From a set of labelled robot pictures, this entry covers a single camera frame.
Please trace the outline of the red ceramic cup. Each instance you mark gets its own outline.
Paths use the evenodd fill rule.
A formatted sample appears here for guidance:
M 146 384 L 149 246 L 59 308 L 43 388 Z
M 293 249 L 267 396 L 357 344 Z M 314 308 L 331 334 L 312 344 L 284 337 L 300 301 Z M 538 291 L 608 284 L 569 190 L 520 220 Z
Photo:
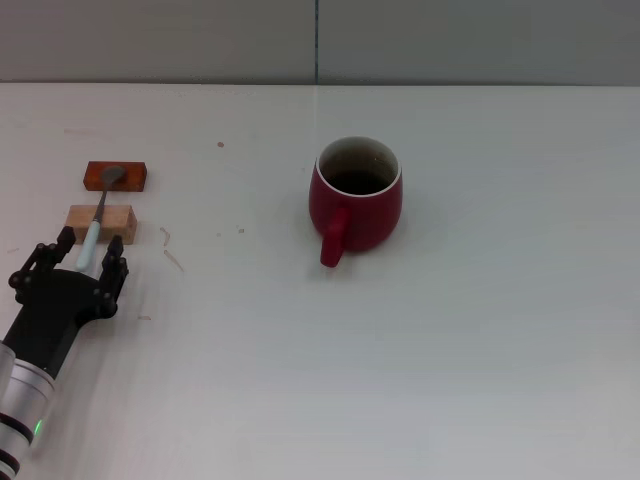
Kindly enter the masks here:
M 322 239 L 321 264 L 333 268 L 344 253 L 383 243 L 399 221 L 402 202 L 402 167 L 389 147 L 363 136 L 329 144 L 314 165 L 308 201 Z

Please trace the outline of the blue handled metal spoon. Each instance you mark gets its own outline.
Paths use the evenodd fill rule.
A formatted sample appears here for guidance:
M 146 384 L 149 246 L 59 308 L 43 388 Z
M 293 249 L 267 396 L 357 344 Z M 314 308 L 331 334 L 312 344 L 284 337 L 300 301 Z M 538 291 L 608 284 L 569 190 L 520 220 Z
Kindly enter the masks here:
M 89 264 L 93 258 L 95 247 L 97 245 L 100 234 L 107 193 L 118 180 L 124 177 L 125 173 L 125 168 L 122 166 L 110 166 L 101 173 L 101 198 L 97 205 L 93 219 L 88 227 L 82 249 L 75 264 L 75 269 L 79 272 L 85 272 L 89 268 Z

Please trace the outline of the red-brown wooden block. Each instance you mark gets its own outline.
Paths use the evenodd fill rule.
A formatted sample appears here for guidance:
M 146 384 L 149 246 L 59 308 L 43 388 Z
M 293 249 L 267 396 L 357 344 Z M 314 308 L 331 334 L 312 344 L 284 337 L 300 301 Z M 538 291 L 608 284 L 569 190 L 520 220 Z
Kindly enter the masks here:
M 102 191 L 102 173 L 110 167 L 122 167 L 124 175 L 110 187 L 110 191 L 142 192 L 147 178 L 147 168 L 144 162 L 108 162 L 90 161 L 87 164 L 83 184 L 87 191 Z

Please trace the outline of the light wooden block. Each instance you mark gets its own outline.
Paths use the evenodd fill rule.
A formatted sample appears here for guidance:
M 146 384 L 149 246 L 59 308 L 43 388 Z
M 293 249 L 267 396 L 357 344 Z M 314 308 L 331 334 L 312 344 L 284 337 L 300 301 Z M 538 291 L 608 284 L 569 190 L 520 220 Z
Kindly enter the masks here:
M 95 215 L 96 205 L 72 205 L 65 226 L 74 229 L 76 244 L 83 244 Z M 98 235 L 98 244 L 108 244 L 120 236 L 124 245 L 132 245 L 137 230 L 137 219 L 131 205 L 106 205 Z

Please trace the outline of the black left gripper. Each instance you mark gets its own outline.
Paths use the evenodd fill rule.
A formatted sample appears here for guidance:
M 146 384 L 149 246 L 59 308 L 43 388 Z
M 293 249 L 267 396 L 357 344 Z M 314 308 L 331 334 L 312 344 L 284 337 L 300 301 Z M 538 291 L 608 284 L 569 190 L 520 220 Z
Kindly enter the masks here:
M 21 305 L 4 337 L 18 360 L 56 376 L 87 323 L 108 319 L 129 273 L 121 235 L 110 241 L 98 280 L 68 270 L 54 270 L 75 244 L 72 227 L 64 226 L 54 243 L 38 243 L 8 284 Z

